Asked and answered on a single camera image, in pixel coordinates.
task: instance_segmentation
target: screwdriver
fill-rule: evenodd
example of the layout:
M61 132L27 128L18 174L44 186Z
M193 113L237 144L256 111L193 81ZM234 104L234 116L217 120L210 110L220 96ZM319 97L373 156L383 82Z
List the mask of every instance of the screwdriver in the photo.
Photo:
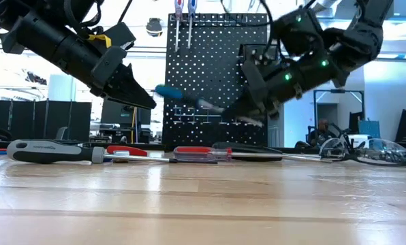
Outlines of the screwdriver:
M176 159L141 157L121 154L105 154L103 147L83 148L68 146L52 140L15 140L7 146L7 155L12 160L28 163L56 163L59 161L90 161L103 163L104 159L156 161L177 163Z
M176 8L176 50L178 50L178 28L183 19L183 0L174 0L174 7Z
M196 10L197 10L197 0L188 0L188 19L189 19L188 49L191 48L192 22L196 17Z
M272 161L279 161L282 159L297 160L297 161L318 161L328 162L317 158L307 158L301 156L294 156L288 154L274 154L274 153L244 153L244 152L232 152L231 148L215 149L211 147L201 146L179 146L174 149L174 157L181 159L182 161L231 161L232 157L241 158L265 158L272 159Z

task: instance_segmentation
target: wood grain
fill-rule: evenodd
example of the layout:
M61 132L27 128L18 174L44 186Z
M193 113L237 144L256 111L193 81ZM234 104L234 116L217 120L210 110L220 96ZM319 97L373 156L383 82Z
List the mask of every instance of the wood grain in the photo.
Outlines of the wood grain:
M0 244L406 244L406 168L0 157Z

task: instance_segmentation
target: desk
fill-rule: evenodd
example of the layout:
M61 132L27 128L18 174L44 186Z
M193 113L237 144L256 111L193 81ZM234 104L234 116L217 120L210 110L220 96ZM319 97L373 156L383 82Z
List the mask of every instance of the desk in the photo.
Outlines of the desk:
M0 157L0 244L406 244L406 168Z

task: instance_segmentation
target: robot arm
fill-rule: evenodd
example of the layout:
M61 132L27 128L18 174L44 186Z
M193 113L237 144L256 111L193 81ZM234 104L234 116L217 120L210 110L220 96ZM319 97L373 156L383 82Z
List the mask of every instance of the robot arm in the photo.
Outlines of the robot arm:
M322 30L315 13L299 8L273 22L270 38L281 41L293 61L274 61L256 45L242 47L245 92L225 112L226 116L278 117L279 106L332 80L345 86L353 70L377 58L383 42L382 24L393 0L358 0L360 13L346 30Z
M136 40L120 22L110 29L90 30L101 17L104 0L0 0L3 51L21 54L32 50L65 73L85 83L96 96L154 108L156 103L135 81L131 65L122 60ZM97 4L97 16L82 22ZM77 32L70 31L66 25Z

